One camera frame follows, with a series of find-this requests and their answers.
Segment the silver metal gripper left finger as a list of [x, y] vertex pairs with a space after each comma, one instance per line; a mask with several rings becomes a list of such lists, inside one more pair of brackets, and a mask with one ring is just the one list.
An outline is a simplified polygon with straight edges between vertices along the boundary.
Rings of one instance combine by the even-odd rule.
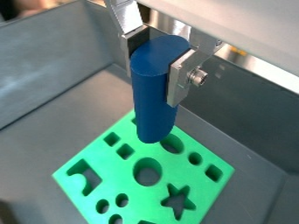
[[149, 28], [142, 23], [134, 0], [104, 0], [104, 2], [117, 29], [120, 46], [125, 56], [126, 75], [130, 75], [130, 55], [149, 39]]

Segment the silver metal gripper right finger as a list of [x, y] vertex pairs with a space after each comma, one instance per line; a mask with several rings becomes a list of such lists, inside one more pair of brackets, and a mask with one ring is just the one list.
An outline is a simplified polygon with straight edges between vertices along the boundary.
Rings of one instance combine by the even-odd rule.
[[190, 29], [190, 48], [169, 65], [166, 104], [176, 107], [185, 98], [190, 85], [201, 86], [208, 74], [201, 69], [201, 64], [224, 46], [224, 43], [209, 34]]

